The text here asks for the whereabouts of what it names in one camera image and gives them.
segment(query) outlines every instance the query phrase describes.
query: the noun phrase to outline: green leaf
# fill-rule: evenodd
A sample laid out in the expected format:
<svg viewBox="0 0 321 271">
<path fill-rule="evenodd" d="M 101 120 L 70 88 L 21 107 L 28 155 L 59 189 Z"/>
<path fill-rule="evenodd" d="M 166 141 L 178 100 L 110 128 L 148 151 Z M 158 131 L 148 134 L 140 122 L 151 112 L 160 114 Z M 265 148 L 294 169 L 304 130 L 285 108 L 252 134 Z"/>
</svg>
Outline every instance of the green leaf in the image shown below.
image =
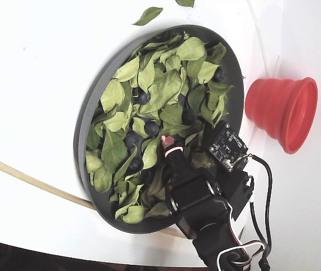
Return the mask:
<svg viewBox="0 0 321 271">
<path fill-rule="evenodd" d="M 126 131 L 126 132 L 127 132 L 128 128 L 129 128 L 129 121 L 133 117 L 132 114 L 133 114 L 133 105 L 130 102 L 129 107 L 127 108 L 127 112 L 125 114 L 126 122 L 124 122 L 123 125 L 122 125 L 122 129 L 124 131 Z"/>
<path fill-rule="evenodd" d="M 188 78 L 186 78 L 185 82 L 184 82 L 184 85 L 182 87 L 182 90 L 181 90 L 181 94 L 186 96 L 189 92 L 189 81 L 188 81 Z"/>
<path fill-rule="evenodd" d="M 160 56 L 159 62 L 162 63 L 162 64 L 165 64 L 165 63 L 166 63 L 166 60 L 167 60 L 169 57 L 171 57 L 172 55 L 175 55 L 175 53 L 177 52 L 177 50 L 178 50 L 178 47 L 164 51 L 164 52 L 161 54 L 161 56 Z"/>
<path fill-rule="evenodd" d="M 135 172 L 135 173 L 133 173 L 133 174 L 131 174 L 131 175 L 125 176 L 125 181 L 127 181 L 127 180 L 129 180 L 129 179 L 131 179 L 131 178 L 134 178 L 134 177 L 138 176 L 138 175 L 139 175 L 139 172 Z"/>
<path fill-rule="evenodd" d="M 127 182 L 124 180 L 118 181 L 117 186 L 114 187 L 114 191 L 119 194 L 126 192 L 126 190 L 127 190 Z"/>
<path fill-rule="evenodd" d="M 138 87 L 138 74 L 136 74 L 134 77 L 132 77 L 130 79 L 129 83 L 132 88 L 137 88 Z"/>
<path fill-rule="evenodd" d="M 201 122 L 201 120 L 196 119 L 187 130 L 179 133 L 179 135 L 186 138 L 192 134 L 199 133 L 203 129 L 203 127 L 204 124 Z"/>
<path fill-rule="evenodd" d="M 139 117 L 145 117 L 147 119 L 152 119 L 152 120 L 159 120 L 159 114 L 158 111 L 154 112 L 149 112 L 149 113 L 138 113 Z"/>
<path fill-rule="evenodd" d="M 183 42 L 184 41 L 184 35 L 180 34 L 180 33 L 176 33 L 175 36 L 173 36 L 171 38 L 171 40 L 168 42 L 169 48 L 175 48 L 178 45 L 180 45 L 179 42 Z"/>
<path fill-rule="evenodd" d="M 99 150 L 86 151 L 86 168 L 91 173 L 103 166 L 102 160 L 99 158 Z"/>
<path fill-rule="evenodd" d="M 182 80 L 182 87 L 181 88 L 183 88 L 183 85 L 186 83 L 186 81 L 188 79 L 187 78 L 187 70 L 183 66 L 181 66 L 180 72 L 181 72 L 180 78 Z"/>
<path fill-rule="evenodd" d="M 117 183 L 118 180 L 123 178 L 127 168 L 129 167 L 131 161 L 134 159 L 135 155 L 137 154 L 138 148 L 135 146 L 134 151 L 131 153 L 129 158 L 126 160 L 125 163 L 117 170 L 117 172 L 114 175 L 114 183 Z"/>
<path fill-rule="evenodd" d="M 204 85 L 198 86 L 189 93 L 188 104 L 195 115 L 198 115 L 200 113 L 200 105 L 204 100 L 205 93 L 206 88 Z"/>
<path fill-rule="evenodd" d="M 124 203 L 124 201 L 126 200 L 126 198 L 127 198 L 126 192 L 119 194 L 119 205 L 122 205 Z"/>
<path fill-rule="evenodd" d="M 138 117 L 133 118 L 133 120 L 133 131 L 142 136 L 143 138 L 147 138 L 148 134 L 144 130 L 145 121 Z"/>
<path fill-rule="evenodd" d="M 160 58 L 161 54 L 164 53 L 165 51 L 166 51 L 166 49 L 162 49 L 162 50 L 157 49 L 152 57 L 153 62 L 156 63 L 158 61 L 158 59 Z"/>
<path fill-rule="evenodd" d="M 165 72 L 164 72 L 165 66 L 161 63 L 155 63 L 154 69 L 155 69 L 155 77 L 154 77 L 153 84 L 159 85 L 165 76 Z"/>
<path fill-rule="evenodd" d="M 164 185 L 163 185 L 161 176 L 164 170 L 164 166 L 165 164 L 160 165 L 156 168 L 154 179 L 148 189 L 148 194 L 147 194 L 148 196 L 155 195 L 163 188 Z"/>
<path fill-rule="evenodd" d="M 102 149 L 102 160 L 106 168 L 115 173 L 117 167 L 127 157 L 127 148 L 117 134 L 106 129 L 104 145 Z"/>
<path fill-rule="evenodd" d="M 95 109 L 94 114 L 93 114 L 93 119 L 96 119 L 98 116 L 104 114 L 104 110 L 103 107 L 100 103 L 100 101 L 98 102 L 98 107 Z"/>
<path fill-rule="evenodd" d="M 151 208 L 151 210 L 149 212 L 147 212 L 147 214 L 145 215 L 146 217 L 165 217 L 165 216 L 169 216 L 170 212 L 169 209 L 167 208 L 166 204 L 164 202 L 159 202 L 157 204 L 154 205 L 153 208 Z"/>
<path fill-rule="evenodd" d="M 142 205 L 130 206 L 122 220 L 128 224 L 136 224 L 144 219 L 146 212 L 147 208 Z"/>
<path fill-rule="evenodd" d="M 94 126 L 95 132 L 98 134 L 99 137 L 104 137 L 104 126 L 103 122 L 96 123 Z"/>
<path fill-rule="evenodd" d="M 194 0 L 176 0 L 177 3 L 184 7 L 193 7 L 194 6 Z"/>
<path fill-rule="evenodd" d="M 104 193 L 111 187 L 113 181 L 113 173 L 108 171 L 106 167 L 101 167 L 94 172 L 94 188 L 97 192 Z"/>
<path fill-rule="evenodd" d="M 181 60 L 197 60 L 206 54 L 203 41 L 196 37 L 191 37 L 184 41 L 177 50 L 177 55 Z"/>
<path fill-rule="evenodd" d="M 115 79 L 110 80 L 100 97 L 104 112 L 109 112 L 115 105 L 121 105 L 123 100 L 124 90 L 121 84 Z"/>
<path fill-rule="evenodd" d="M 158 111 L 181 89 L 181 86 L 182 80 L 178 71 L 172 70 L 166 72 L 159 86 L 152 85 L 149 88 L 151 93 L 150 101 L 141 106 L 139 112 L 149 113 Z"/>
<path fill-rule="evenodd" d="M 94 172 L 90 172 L 89 173 L 89 177 L 90 177 L 90 183 L 92 186 L 94 186 Z"/>
<path fill-rule="evenodd" d="M 204 152 L 193 154 L 192 163 L 195 168 L 210 168 L 214 165 L 214 160 Z"/>
<path fill-rule="evenodd" d="M 134 25 L 146 25 L 162 12 L 162 7 L 150 7 L 143 12 L 143 15 Z"/>
<path fill-rule="evenodd" d="M 198 74 L 201 70 L 201 66 L 205 62 L 206 54 L 204 54 L 200 59 L 188 61 L 187 73 L 193 80 L 198 80 Z"/>
<path fill-rule="evenodd" d="M 142 152 L 146 149 L 146 147 L 154 140 L 154 138 L 149 138 L 143 141 L 142 143 Z"/>
<path fill-rule="evenodd" d="M 142 71 L 139 71 L 138 84 L 147 93 L 148 88 L 154 82 L 155 70 L 153 61 L 149 61 Z"/>
<path fill-rule="evenodd" d="M 131 112 L 131 117 L 135 116 L 139 111 L 140 104 L 133 105 L 133 111 Z"/>
<path fill-rule="evenodd" d="M 178 98 L 174 98 L 174 97 L 172 97 L 167 103 L 166 103 L 166 105 L 167 106 L 172 106 L 172 105 L 174 105 L 174 104 L 178 104 Z"/>
<path fill-rule="evenodd" d="M 176 69 L 177 71 L 180 70 L 182 66 L 182 61 L 179 55 L 172 55 L 170 56 L 165 63 L 166 71 L 171 71 L 172 69 Z"/>
<path fill-rule="evenodd" d="M 182 123 L 183 107 L 180 104 L 174 104 L 171 106 L 165 106 L 160 112 L 159 117 L 162 121 L 171 124 Z"/>
<path fill-rule="evenodd" d="M 225 84 L 225 83 L 217 83 L 212 80 L 208 82 L 208 88 L 212 93 L 216 93 L 218 96 L 225 95 L 233 85 Z"/>
<path fill-rule="evenodd" d="M 99 122 L 104 122 L 104 121 L 106 121 L 108 119 L 111 119 L 112 117 L 115 116 L 116 112 L 117 112 L 117 107 L 114 107 L 108 113 L 102 113 L 101 115 L 98 115 L 98 116 L 94 117 L 93 120 L 91 121 L 91 123 L 92 124 L 97 124 Z"/>
<path fill-rule="evenodd" d="M 202 116 L 207 122 L 209 122 L 210 124 L 213 125 L 213 118 L 212 118 L 213 111 L 210 110 L 210 109 L 206 106 L 205 101 L 204 101 L 204 103 L 202 103 L 202 105 L 200 106 L 200 113 L 201 113 L 201 116 Z"/>
<path fill-rule="evenodd" d="M 117 202 L 117 201 L 118 201 L 117 193 L 112 194 L 109 198 L 109 202 Z"/>
<path fill-rule="evenodd" d="M 133 78 L 139 69 L 139 55 L 131 61 L 121 66 L 113 75 L 114 78 L 118 79 L 119 82 L 124 82 Z"/>
<path fill-rule="evenodd" d="M 142 194 L 142 205 L 152 207 L 155 202 L 154 196 L 148 196 L 148 189 L 145 190 Z"/>
<path fill-rule="evenodd" d="M 214 93 L 209 93 L 209 96 L 208 96 L 208 103 L 206 104 L 206 106 L 214 111 L 217 109 L 217 104 L 219 102 L 219 96 L 217 94 L 214 94 Z"/>
<path fill-rule="evenodd" d="M 160 41 L 160 42 L 149 42 L 144 46 L 144 49 L 159 49 L 163 45 L 167 44 L 169 41 Z"/>
<path fill-rule="evenodd" d="M 189 126 L 185 126 L 185 125 L 182 125 L 182 124 L 177 124 L 177 125 L 173 125 L 173 124 L 170 124 L 170 123 L 166 123 L 166 122 L 163 122 L 163 130 L 161 131 L 161 134 L 165 135 L 165 136 L 173 136 L 175 134 L 178 134 L 180 133 L 181 131 L 184 131 L 186 129 L 189 128 Z"/>
<path fill-rule="evenodd" d="M 131 86 L 128 81 L 122 82 L 121 86 L 122 86 L 122 89 L 124 90 L 124 100 L 122 101 L 121 105 L 118 107 L 118 111 L 127 113 L 129 105 L 131 103 Z"/>
<path fill-rule="evenodd" d="M 206 61 L 219 65 L 226 54 L 226 50 L 227 49 L 221 43 L 213 46 L 207 50 L 208 56 L 206 57 Z"/>
<path fill-rule="evenodd" d="M 216 72 L 216 69 L 219 67 L 219 65 L 215 65 L 211 62 L 205 61 L 198 74 L 198 80 L 200 84 L 206 84 L 210 79 L 213 78 L 214 73 Z"/>
<path fill-rule="evenodd" d="M 198 79 L 191 79 L 189 77 L 190 85 L 189 88 L 190 90 L 196 89 L 199 86 Z"/>
<path fill-rule="evenodd" d="M 155 165 L 157 161 L 157 153 L 156 153 L 157 146 L 156 145 L 149 145 L 146 147 L 144 154 L 143 154 L 143 169 L 151 168 Z"/>
<path fill-rule="evenodd" d="M 137 203 L 138 198 L 139 198 L 139 192 L 140 189 L 143 187 L 143 185 L 138 185 L 137 188 L 135 188 L 134 192 L 131 193 L 131 195 L 125 200 L 124 202 L 124 206 L 119 208 L 116 213 L 115 213 L 115 219 L 117 219 L 119 216 L 123 215 L 124 213 L 126 213 L 127 209 L 130 206 L 135 205 L 135 203 Z"/>
<path fill-rule="evenodd" d="M 127 182 L 127 184 L 128 184 L 128 190 L 127 190 L 127 192 L 128 192 L 129 194 L 131 194 L 131 193 L 135 190 L 136 186 L 137 186 L 138 184 L 140 184 L 139 178 L 132 178 L 132 179 L 126 181 L 126 182 Z"/>
<path fill-rule="evenodd" d="M 225 107 L 224 97 L 225 97 L 225 95 L 218 96 L 217 107 L 215 108 L 215 110 L 212 114 L 213 119 L 215 119 L 219 114 L 222 114 L 222 112 L 224 111 L 224 107 Z"/>
<path fill-rule="evenodd" d="M 87 133 L 86 145 L 90 149 L 94 150 L 100 143 L 100 136 L 97 134 L 94 124 L 90 124 L 89 132 Z"/>
<path fill-rule="evenodd" d="M 127 131 L 120 129 L 119 131 L 116 131 L 114 134 L 117 135 L 121 140 L 124 140 L 124 138 L 126 137 Z"/>
<path fill-rule="evenodd" d="M 197 135 L 198 135 L 198 133 L 189 135 L 185 139 L 185 146 L 187 146 Z"/>
<path fill-rule="evenodd" d="M 154 195 L 157 199 L 160 200 L 165 200 L 165 187 L 163 187 L 162 189 L 160 189 L 160 191 L 158 193 L 156 193 Z"/>
<path fill-rule="evenodd" d="M 116 112 L 114 117 L 104 121 L 106 128 L 112 132 L 119 131 L 124 123 L 127 123 L 127 118 L 124 112 Z"/>
</svg>

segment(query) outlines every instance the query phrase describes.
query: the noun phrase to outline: red silicone cup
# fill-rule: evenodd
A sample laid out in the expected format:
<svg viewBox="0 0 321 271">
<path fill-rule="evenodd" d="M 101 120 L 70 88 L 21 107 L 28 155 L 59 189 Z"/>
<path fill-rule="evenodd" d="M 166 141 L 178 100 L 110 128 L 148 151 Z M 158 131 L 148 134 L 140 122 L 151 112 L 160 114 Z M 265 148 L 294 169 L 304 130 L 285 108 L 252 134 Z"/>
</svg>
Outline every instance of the red silicone cup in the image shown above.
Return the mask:
<svg viewBox="0 0 321 271">
<path fill-rule="evenodd" d="M 312 78 L 258 79 L 249 88 L 245 114 L 277 139 L 286 153 L 294 154 L 311 129 L 317 99 L 317 84 Z"/>
</svg>

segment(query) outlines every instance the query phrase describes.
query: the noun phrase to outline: white table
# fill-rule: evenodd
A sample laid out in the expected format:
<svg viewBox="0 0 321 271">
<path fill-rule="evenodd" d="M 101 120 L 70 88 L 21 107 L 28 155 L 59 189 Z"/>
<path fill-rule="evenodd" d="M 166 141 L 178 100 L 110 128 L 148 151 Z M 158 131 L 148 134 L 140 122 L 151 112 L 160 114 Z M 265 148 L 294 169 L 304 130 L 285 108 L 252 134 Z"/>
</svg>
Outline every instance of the white table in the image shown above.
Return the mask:
<svg viewBox="0 0 321 271">
<path fill-rule="evenodd" d="M 254 3 L 258 18 L 269 3 Z M 164 11 L 144 27 L 131 25 L 149 6 L 161 6 Z M 162 0 L 0 1 L 0 161 L 88 199 L 75 170 L 72 148 L 85 93 L 121 46 L 143 33 L 178 24 L 203 25 L 227 40 L 246 77 L 245 91 L 256 78 L 265 76 L 246 1 L 196 0 L 194 9 Z M 268 49 L 271 59 L 277 56 L 277 48 Z M 265 134 L 246 117 L 240 136 L 251 152 L 262 154 Z M 254 176 L 258 169 L 253 163 L 247 166 Z M 246 219 L 244 212 L 237 220 L 237 231 Z M 3 172 L 0 242 L 110 263 L 204 266 L 189 240 L 164 233 L 121 232 L 95 211 Z"/>
</svg>

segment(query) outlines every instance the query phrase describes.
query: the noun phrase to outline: white surface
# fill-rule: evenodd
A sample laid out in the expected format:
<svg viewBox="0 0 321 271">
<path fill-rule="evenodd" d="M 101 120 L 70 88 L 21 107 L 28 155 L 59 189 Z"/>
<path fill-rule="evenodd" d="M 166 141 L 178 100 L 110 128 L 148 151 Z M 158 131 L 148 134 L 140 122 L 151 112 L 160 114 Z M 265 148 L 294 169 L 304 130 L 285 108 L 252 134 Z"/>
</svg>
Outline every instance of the white surface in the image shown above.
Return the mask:
<svg viewBox="0 0 321 271">
<path fill-rule="evenodd" d="M 256 2 L 262 14 L 269 2 Z M 145 27 L 131 25 L 149 6 L 164 11 Z M 231 45 L 246 76 L 245 90 L 265 74 L 246 1 L 201 0 L 194 9 L 161 0 L 0 1 L 0 7 L 0 161 L 82 198 L 87 197 L 72 148 L 77 114 L 98 70 L 121 46 L 155 29 L 199 24 Z M 278 56 L 268 50 L 269 59 Z M 244 118 L 240 136 L 248 144 L 253 136 L 250 151 L 259 154 L 265 135 L 253 128 Z M 258 166 L 248 170 L 256 176 Z M 238 230 L 246 218 L 245 212 Z M 120 232 L 96 212 L 1 172 L 0 242 L 114 263 L 203 265 L 191 241 Z"/>
<path fill-rule="evenodd" d="M 282 41 L 279 76 L 312 77 L 318 85 L 318 106 L 309 136 L 296 154 L 285 154 L 271 138 L 266 142 L 263 157 L 274 175 L 269 262 L 275 271 L 321 270 L 321 0 L 284 1 Z M 259 180 L 264 181 L 258 191 L 265 193 L 265 171 Z M 255 199 L 260 222 L 264 200 Z M 249 222 L 246 238 L 256 236 L 251 228 Z"/>
</svg>

